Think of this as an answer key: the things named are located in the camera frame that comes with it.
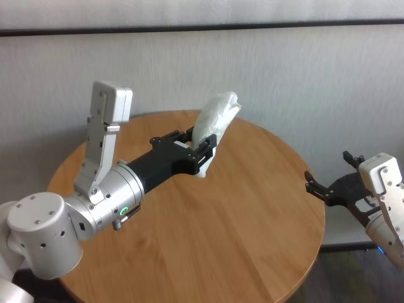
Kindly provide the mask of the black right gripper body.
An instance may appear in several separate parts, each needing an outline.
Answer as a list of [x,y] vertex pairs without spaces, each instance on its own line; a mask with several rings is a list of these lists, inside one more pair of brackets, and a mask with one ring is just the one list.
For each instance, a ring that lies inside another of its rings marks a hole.
[[[356,206],[356,202],[362,199],[370,207],[368,210],[360,210]],[[370,222],[370,216],[380,210],[378,202],[365,188],[358,172],[347,174],[332,183],[326,190],[326,205],[345,207],[363,227]]]

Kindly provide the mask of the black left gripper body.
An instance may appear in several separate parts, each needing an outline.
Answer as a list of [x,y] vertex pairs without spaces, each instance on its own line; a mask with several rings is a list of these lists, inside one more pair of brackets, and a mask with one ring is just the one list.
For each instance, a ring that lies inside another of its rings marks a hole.
[[127,166],[141,181],[144,192],[148,193],[174,175],[197,174],[200,159],[201,155],[190,147],[161,141]]

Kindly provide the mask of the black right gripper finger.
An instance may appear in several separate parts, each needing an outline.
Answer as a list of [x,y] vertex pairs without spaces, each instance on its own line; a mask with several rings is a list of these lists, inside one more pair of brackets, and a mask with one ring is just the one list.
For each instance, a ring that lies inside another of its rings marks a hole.
[[364,156],[354,157],[349,151],[342,153],[344,161],[351,165],[353,168],[359,168],[359,165],[364,161]]
[[313,175],[307,170],[304,172],[304,177],[306,179],[306,192],[315,196],[325,203],[325,205],[330,205],[330,191],[327,187],[318,183]]

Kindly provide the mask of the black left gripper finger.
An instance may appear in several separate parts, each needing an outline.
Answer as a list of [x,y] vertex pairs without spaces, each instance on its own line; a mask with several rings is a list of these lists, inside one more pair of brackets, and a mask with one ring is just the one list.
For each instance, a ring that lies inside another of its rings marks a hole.
[[194,127],[187,129],[186,131],[175,130],[163,136],[153,137],[150,139],[152,147],[156,147],[162,143],[174,143],[183,148],[189,148],[188,142],[192,141]]
[[197,149],[191,151],[188,155],[193,168],[193,173],[206,173],[211,165],[217,148],[217,136],[211,134],[199,144]]

